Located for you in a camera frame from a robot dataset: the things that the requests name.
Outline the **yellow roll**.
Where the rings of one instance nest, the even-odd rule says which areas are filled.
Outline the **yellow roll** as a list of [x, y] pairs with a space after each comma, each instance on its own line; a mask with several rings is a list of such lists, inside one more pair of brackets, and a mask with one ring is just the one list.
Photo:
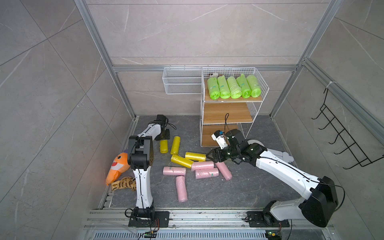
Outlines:
[[160, 153], [166, 154], [169, 151], [168, 140], [160, 140]]
[[178, 155], [180, 149], [181, 137], [175, 136], [171, 147], [171, 155]]

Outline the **yellow roll diagonal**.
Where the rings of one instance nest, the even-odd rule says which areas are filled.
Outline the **yellow roll diagonal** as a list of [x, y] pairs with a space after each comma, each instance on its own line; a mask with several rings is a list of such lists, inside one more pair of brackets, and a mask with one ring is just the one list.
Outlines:
[[179, 155], [172, 155], [171, 162], [174, 163], [174, 164], [183, 166], [185, 168], [189, 168], [189, 169], [191, 169], [191, 167], [192, 167], [192, 165], [194, 163], [194, 161], [188, 160], [188, 159], [183, 158], [183, 157], [181, 157]]

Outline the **green roll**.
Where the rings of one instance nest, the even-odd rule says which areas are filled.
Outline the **green roll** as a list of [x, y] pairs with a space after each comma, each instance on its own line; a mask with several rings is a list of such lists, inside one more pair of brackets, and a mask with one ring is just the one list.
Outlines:
[[218, 86], [220, 90], [220, 98], [228, 99], [231, 97], [231, 92], [226, 77], [224, 75], [218, 77]]
[[207, 85], [211, 100], [217, 100], [221, 96], [218, 79], [216, 77], [209, 78], [207, 80]]
[[241, 88], [241, 92], [242, 92], [242, 97], [244, 99], [247, 99], [251, 96], [251, 88], [248, 84], [248, 81], [247, 81], [247, 78], [245, 77], [244, 74], [241, 74], [237, 79], [237, 83], [239, 85], [239, 87]]
[[230, 89], [230, 94], [232, 99], [238, 99], [242, 96], [242, 89], [238, 85], [237, 80], [235, 77], [229, 77], [227, 78], [228, 87]]

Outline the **green roll diagonal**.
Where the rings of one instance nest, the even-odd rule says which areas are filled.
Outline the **green roll diagonal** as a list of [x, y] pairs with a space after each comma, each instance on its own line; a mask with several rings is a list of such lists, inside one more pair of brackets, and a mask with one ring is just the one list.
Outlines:
[[259, 84], [258, 78], [255, 75], [247, 76], [247, 82], [251, 89], [251, 96], [253, 98], [258, 98], [262, 94], [262, 89]]

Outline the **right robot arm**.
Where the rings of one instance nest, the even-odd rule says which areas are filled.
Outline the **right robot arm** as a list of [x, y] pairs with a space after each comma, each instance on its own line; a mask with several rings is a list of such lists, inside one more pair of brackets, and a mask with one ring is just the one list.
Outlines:
[[246, 140], [238, 129], [226, 133], [217, 130], [212, 139], [219, 146], [212, 149], [207, 158], [214, 163], [222, 164], [227, 160], [237, 165], [249, 163], [275, 176], [300, 195], [295, 200], [271, 201], [261, 212], [248, 212], [246, 221], [251, 226], [277, 227], [284, 226], [288, 220], [307, 220], [324, 228], [339, 209], [338, 186], [334, 181], [326, 176], [318, 178], [292, 166], [283, 160], [287, 153], [268, 149], [257, 140]]

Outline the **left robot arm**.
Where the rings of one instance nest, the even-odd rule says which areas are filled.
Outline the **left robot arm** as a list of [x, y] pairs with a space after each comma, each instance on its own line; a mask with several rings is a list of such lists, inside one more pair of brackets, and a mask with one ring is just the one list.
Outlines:
[[157, 115], [145, 130], [138, 135], [132, 135], [128, 139], [125, 153], [128, 154], [130, 165], [136, 180], [137, 202], [133, 209], [136, 219], [155, 220], [154, 200], [151, 193], [150, 172], [154, 162], [153, 141], [168, 140], [170, 131], [167, 129], [169, 120], [164, 115]]

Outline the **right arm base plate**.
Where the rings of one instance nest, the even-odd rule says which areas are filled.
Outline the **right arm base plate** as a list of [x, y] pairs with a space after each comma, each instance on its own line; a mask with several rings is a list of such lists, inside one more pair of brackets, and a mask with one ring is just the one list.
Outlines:
[[271, 214], [264, 214], [261, 211], [248, 211], [244, 218], [251, 228], [288, 228], [290, 222], [288, 220], [278, 221]]

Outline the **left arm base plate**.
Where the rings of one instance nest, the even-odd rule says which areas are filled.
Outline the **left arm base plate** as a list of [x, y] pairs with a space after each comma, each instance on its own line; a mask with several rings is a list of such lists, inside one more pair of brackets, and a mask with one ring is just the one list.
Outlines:
[[170, 212], [168, 211], [156, 211], [149, 215], [141, 214], [129, 217], [129, 227], [136, 228], [167, 228], [169, 226]]

